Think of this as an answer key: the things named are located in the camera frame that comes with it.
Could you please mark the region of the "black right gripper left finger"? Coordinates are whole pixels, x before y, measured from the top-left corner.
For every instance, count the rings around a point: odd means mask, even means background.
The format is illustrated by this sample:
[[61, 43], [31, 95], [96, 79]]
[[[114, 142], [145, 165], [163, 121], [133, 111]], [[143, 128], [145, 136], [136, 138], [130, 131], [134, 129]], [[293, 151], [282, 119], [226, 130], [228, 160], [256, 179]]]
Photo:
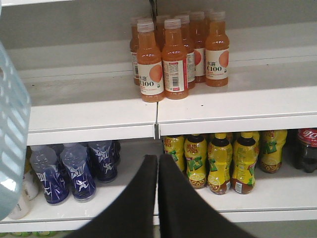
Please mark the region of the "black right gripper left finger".
[[144, 160], [122, 193], [97, 217], [67, 238], [152, 238], [158, 159]]

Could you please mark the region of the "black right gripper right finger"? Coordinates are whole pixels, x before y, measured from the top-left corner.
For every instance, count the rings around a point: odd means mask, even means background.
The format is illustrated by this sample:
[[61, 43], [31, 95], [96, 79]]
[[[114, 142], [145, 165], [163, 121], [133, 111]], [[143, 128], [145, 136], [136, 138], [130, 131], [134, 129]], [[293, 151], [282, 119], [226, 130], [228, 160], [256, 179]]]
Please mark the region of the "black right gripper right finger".
[[171, 155], [159, 158], [158, 210], [162, 238], [252, 238], [193, 189]]

